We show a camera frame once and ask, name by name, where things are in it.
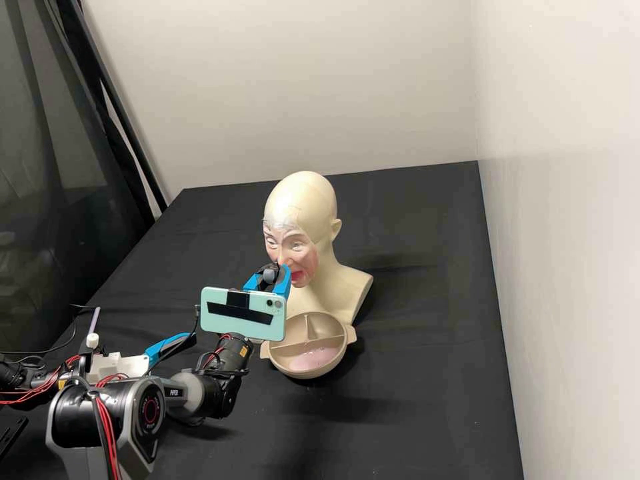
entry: pink food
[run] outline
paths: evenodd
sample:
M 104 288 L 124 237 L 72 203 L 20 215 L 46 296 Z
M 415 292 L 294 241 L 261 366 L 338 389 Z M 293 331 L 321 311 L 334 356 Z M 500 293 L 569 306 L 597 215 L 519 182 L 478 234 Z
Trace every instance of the pink food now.
M 319 347 L 307 352 L 301 353 L 291 360 L 289 369 L 292 371 L 313 370 L 324 367 L 340 352 L 337 347 Z

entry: mannequin face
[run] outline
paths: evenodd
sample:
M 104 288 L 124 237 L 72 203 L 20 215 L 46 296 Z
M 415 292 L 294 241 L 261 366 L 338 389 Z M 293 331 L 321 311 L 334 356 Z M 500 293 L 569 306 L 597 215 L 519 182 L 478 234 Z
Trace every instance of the mannequin face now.
M 318 250 L 309 236 L 296 226 L 270 227 L 263 224 L 265 247 L 271 261 L 291 270 L 291 284 L 309 284 L 318 268 Z

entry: red lips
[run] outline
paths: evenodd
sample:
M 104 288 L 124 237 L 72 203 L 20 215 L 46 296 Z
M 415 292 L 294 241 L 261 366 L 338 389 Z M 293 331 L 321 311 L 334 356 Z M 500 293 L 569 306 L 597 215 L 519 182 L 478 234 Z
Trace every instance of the red lips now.
M 291 272 L 291 281 L 298 281 L 304 278 L 305 273 L 302 270 Z

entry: smartphone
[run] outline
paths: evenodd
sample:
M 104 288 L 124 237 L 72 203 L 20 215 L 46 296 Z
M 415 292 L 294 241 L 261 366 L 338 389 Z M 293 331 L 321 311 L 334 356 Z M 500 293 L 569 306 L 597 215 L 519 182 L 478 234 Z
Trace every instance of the smartphone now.
M 205 287 L 200 294 L 200 328 L 204 331 L 282 341 L 286 316 L 287 300 L 276 293 Z

